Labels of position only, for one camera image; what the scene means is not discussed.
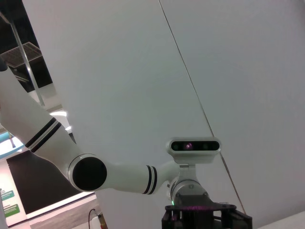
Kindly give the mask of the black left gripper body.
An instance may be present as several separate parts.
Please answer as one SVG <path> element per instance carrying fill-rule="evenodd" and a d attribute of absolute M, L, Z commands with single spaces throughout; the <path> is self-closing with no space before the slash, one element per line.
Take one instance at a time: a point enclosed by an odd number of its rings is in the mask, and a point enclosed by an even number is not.
<path fill-rule="evenodd" d="M 217 203 L 206 194 L 177 195 L 165 207 L 163 229 L 251 229 L 252 217 L 235 205 Z"/>

